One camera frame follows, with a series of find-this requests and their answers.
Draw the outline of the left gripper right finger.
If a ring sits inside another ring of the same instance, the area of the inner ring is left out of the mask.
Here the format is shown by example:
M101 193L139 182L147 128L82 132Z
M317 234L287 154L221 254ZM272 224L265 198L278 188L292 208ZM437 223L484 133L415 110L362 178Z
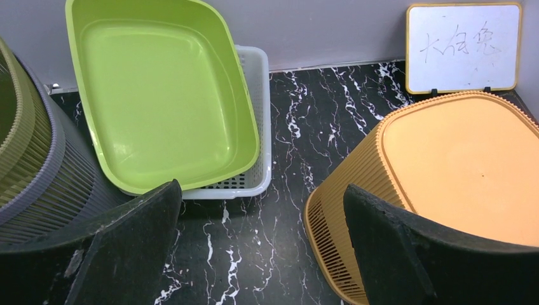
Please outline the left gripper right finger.
M443 226L350 184L343 208L370 304L537 304L538 249Z

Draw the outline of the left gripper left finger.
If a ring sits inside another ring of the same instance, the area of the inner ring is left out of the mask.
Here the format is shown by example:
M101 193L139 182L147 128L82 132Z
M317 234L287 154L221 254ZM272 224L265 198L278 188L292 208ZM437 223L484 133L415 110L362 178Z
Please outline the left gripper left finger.
M1 246L2 304L152 304L182 190L167 182L105 213Z

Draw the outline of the orange mesh basket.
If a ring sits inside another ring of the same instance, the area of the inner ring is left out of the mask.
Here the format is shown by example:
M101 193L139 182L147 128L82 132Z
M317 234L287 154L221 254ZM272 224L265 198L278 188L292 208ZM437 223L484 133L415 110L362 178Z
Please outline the orange mesh basket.
M343 208L350 184L443 226L538 249L538 124L491 93L391 112L310 194L304 223L325 279L344 301L370 304Z

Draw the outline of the olive green mesh basket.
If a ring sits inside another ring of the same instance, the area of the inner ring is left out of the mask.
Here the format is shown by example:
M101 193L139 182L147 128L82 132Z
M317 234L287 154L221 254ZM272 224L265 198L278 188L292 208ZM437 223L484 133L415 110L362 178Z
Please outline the olive green mesh basket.
M1 206L36 177L49 154L52 127L36 85L1 40Z

